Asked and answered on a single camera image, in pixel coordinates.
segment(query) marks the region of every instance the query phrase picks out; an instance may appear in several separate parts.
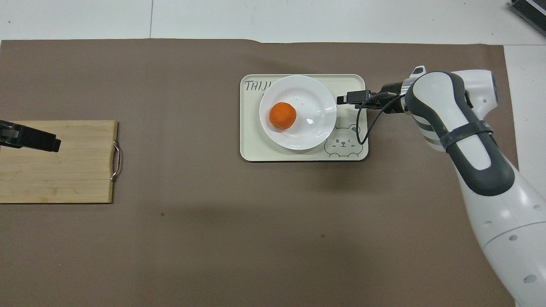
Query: white tile surface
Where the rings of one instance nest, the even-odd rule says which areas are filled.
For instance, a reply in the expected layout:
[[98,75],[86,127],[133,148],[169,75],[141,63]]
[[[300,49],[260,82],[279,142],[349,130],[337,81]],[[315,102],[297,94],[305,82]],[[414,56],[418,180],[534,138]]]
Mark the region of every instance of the white tile surface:
[[546,46],[505,46],[519,169],[546,197]]
[[1,0],[0,39],[148,38],[152,0]]
[[508,0],[154,0],[151,37],[546,44]]

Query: wooden cutting board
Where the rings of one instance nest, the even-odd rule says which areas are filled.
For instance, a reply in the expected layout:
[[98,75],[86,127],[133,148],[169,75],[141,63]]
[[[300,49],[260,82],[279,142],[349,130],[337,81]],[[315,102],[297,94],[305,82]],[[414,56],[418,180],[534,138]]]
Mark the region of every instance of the wooden cutting board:
[[0,146],[0,203],[111,203],[116,121],[13,121],[57,135],[59,152]]

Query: velcro strap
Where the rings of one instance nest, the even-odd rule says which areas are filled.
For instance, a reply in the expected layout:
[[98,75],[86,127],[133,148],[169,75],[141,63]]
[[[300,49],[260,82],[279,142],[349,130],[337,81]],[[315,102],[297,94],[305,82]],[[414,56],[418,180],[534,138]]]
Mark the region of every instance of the velcro strap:
[[451,146],[454,143],[462,139],[466,139],[471,135],[478,134],[480,132],[489,132],[493,133],[491,127],[485,121],[475,121],[467,123],[466,125],[460,126],[453,129],[453,131],[448,132],[440,137],[440,143],[444,149]]

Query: metal handle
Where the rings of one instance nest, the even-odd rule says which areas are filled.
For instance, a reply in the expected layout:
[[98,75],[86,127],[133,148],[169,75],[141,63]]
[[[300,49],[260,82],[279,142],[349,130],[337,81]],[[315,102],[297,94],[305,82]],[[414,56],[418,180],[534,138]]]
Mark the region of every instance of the metal handle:
[[114,173],[110,177],[110,181],[112,182],[116,181],[117,176],[121,172],[121,158],[123,157],[123,153],[121,152],[120,145],[118,144],[117,141],[114,141],[114,150],[117,151],[117,168],[116,170],[114,170]]

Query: orange fruit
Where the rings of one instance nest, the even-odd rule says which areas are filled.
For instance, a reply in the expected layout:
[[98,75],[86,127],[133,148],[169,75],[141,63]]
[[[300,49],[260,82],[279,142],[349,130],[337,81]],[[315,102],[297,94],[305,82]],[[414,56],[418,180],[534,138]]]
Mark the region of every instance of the orange fruit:
[[279,129],[288,129],[296,121],[296,109],[289,103],[279,102],[269,111],[269,121]]

